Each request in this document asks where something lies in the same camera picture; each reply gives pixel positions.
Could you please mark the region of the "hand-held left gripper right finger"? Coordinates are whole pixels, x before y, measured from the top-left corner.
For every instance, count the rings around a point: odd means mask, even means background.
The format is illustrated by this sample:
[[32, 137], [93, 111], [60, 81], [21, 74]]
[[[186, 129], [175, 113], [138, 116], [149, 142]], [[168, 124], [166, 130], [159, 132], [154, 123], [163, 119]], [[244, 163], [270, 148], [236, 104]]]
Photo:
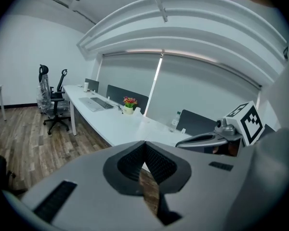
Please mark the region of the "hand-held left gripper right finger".
[[242, 231], [248, 226], [246, 207], [239, 201], [253, 147], [238, 157], [204, 154], [146, 142], [145, 150], [170, 163], [158, 181], [159, 227], [146, 231]]

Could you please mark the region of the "person's right hand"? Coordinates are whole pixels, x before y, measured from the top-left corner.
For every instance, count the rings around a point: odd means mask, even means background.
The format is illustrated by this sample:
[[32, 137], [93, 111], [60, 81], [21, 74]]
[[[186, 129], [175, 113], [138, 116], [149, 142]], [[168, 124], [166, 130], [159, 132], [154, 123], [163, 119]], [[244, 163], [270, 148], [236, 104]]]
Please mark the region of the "person's right hand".
[[237, 157], [239, 145], [240, 145], [240, 140], [230, 141], [227, 144], [223, 144], [223, 145], [214, 147], [212, 153], [213, 154], [219, 154], [219, 155]]

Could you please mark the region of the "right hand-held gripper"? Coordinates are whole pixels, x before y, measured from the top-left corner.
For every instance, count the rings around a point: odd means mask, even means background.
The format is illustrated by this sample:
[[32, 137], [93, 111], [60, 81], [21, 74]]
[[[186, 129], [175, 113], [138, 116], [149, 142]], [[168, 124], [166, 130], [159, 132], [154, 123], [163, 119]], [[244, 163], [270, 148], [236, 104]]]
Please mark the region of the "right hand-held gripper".
[[243, 103], [216, 121], [215, 132], [192, 136], [176, 143], [175, 147], [188, 151], [215, 154], [220, 146], [241, 135], [246, 146], [253, 145], [264, 131], [253, 101]]

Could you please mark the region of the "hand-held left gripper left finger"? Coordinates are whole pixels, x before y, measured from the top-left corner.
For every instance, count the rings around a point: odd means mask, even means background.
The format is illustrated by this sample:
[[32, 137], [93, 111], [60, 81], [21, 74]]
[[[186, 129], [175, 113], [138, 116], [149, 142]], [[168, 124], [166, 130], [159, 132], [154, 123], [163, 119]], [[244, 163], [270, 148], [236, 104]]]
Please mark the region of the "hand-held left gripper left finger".
[[68, 231], [158, 231], [162, 222], [153, 215], [142, 195], [123, 195], [103, 174], [108, 158], [140, 145], [134, 141], [81, 155], [45, 177], [22, 197], [34, 211], [64, 180], [76, 184], [51, 224]]

